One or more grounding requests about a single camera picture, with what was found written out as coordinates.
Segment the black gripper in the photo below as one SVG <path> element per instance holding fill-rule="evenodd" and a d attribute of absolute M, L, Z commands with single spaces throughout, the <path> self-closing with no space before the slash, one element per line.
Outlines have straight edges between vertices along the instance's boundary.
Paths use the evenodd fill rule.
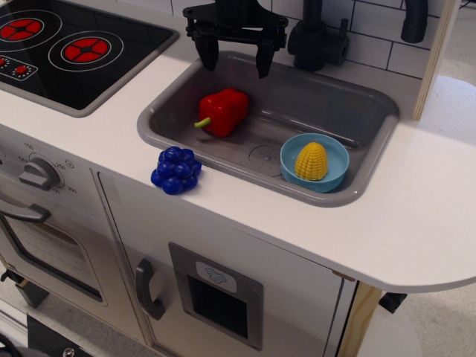
<path fill-rule="evenodd" d="M 256 45 L 260 79 L 268 76 L 274 53 L 286 46 L 288 19 L 265 9 L 258 1 L 214 1 L 187 7 L 183 16 L 187 19 L 187 35 L 209 71 L 216 67 L 219 41 Z"/>

